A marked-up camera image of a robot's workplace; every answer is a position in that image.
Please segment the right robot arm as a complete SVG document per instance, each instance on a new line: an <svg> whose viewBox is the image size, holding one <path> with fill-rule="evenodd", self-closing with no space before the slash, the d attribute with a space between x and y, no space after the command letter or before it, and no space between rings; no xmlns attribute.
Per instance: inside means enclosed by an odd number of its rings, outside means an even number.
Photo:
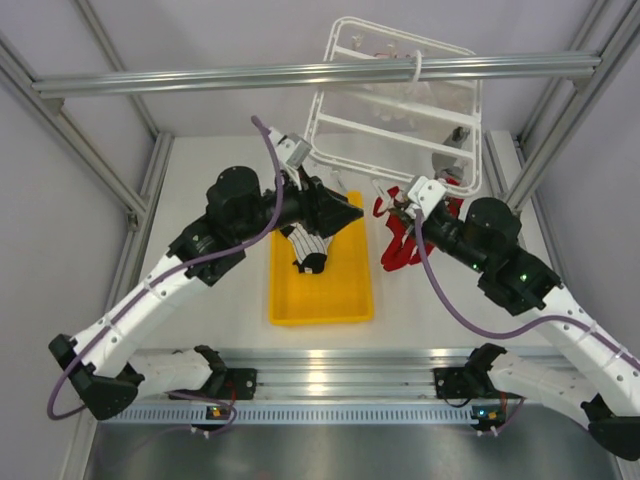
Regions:
<svg viewBox="0 0 640 480"><path fill-rule="evenodd" d="M487 339L465 365L478 396L495 390L526 397L570 418L609 453L639 458L639 360L577 303L560 276L519 244L520 219L496 198L474 200L464 219L441 200L412 201L408 215L420 249L432 244L479 273L478 287L522 326L507 332L481 329L455 309L429 265L438 298L468 330ZM537 331L580 373L579 378L540 367L499 346Z"/></svg>

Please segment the striped black white sock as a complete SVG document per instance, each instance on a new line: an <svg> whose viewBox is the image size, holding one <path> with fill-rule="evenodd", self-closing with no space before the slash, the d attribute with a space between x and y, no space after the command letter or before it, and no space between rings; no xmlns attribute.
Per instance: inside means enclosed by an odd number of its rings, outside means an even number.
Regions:
<svg viewBox="0 0 640 480"><path fill-rule="evenodd" d="M323 238L310 234L299 223L285 226L280 233L293 247L293 265L300 274L318 275L324 272L333 236Z"/></svg>

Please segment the white plastic clip hanger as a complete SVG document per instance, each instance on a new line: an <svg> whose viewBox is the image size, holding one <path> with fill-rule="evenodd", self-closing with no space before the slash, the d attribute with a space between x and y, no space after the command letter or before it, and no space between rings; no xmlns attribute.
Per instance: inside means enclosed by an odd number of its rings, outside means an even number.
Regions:
<svg viewBox="0 0 640 480"><path fill-rule="evenodd" d="M471 50L353 16L337 19L324 58L449 58ZM326 167L408 184L418 175L447 172L461 180L456 197L482 184L482 83L424 81L320 87L305 139L312 159Z"/></svg>

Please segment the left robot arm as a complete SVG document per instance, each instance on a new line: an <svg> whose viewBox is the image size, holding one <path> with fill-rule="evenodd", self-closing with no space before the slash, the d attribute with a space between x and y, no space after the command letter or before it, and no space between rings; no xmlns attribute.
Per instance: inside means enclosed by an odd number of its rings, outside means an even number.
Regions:
<svg viewBox="0 0 640 480"><path fill-rule="evenodd" d="M141 344L182 304L243 261L260 235L296 224L329 238L364 215L317 177L296 185L278 173L275 182L275 190L262 190L253 169L224 170L206 193L205 213L184 228L136 287L89 328L50 342L65 380L95 419L110 419L156 394L220 394L227 367L217 351L199 345L143 354Z"/></svg>

